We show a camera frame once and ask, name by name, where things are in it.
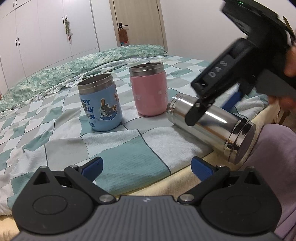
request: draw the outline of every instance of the cartoon sticker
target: cartoon sticker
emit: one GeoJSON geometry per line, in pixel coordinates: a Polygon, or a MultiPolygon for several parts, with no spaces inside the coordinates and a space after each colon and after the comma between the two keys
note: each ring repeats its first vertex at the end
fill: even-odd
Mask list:
{"type": "Polygon", "coordinates": [[[119,98],[118,98],[117,93],[114,94],[114,98],[115,98],[115,100],[116,100],[117,102],[119,102],[119,98]]]}
{"type": "Polygon", "coordinates": [[[101,104],[101,119],[105,121],[113,120],[118,113],[117,105],[115,104],[110,108],[109,104],[105,104],[105,99],[101,99],[101,104]]]}

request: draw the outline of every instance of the wooden floor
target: wooden floor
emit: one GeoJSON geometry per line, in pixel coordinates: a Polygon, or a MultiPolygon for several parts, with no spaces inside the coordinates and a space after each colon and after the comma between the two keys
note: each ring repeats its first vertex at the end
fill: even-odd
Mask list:
{"type": "Polygon", "coordinates": [[[296,111],[286,117],[283,126],[291,128],[296,133],[296,111]]]}

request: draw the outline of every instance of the blue gripper pad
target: blue gripper pad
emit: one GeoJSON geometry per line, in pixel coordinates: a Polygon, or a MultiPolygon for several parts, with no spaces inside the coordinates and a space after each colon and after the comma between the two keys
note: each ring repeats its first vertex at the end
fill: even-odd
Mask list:
{"type": "Polygon", "coordinates": [[[100,175],[103,171],[103,159],[101,157],[95,157],[87,164],[81,167],[81,174],[88,180],[93,181],[100,175]]]}
{"type": "Polygon", "coordinates": [[[195,156],[191,160],[191,170],[202,182],[214,174],[215,167],[195,156]]]}
{"type": "Polygon", "coordinates": [[[231,108],[241,100],[242,100],[242,94],[241,92],[238,91],[229,98],[229,100],[222,106],[222,109],[230,112],[231,108]]]}

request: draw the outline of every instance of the finger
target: finger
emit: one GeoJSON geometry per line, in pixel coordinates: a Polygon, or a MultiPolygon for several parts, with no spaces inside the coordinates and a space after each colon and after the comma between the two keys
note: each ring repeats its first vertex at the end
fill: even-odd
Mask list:
{"type": "Polygon", "coordinates": [[[279,99],[279,105],[284,110],[291,110],[296,107],[296,103],[289,97],[283,97],[279,99]]]}
{"type": "Polygon", "coordinates": [[[287,52],[285,75],[288,77],[296,76],[296,46],[292,46],[287,52]]]}
{"type": "Polygon", "coordinates": [[[268,101],[270,104],[273,104],[274,102],[276,102],[276,97],[275,96],[268,96],[268,101]]]}

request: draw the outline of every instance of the door handle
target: door handle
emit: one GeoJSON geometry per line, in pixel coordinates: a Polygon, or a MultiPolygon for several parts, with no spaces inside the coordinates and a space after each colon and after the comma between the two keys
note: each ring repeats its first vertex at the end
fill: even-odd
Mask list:
{"type": "Polygon", "coordinates": [[[121,30],[122,27],[127,27],[128,25],[122,25],[122,23],[119,23],[118,26],[119,26],[119,30],[121,30]]]}

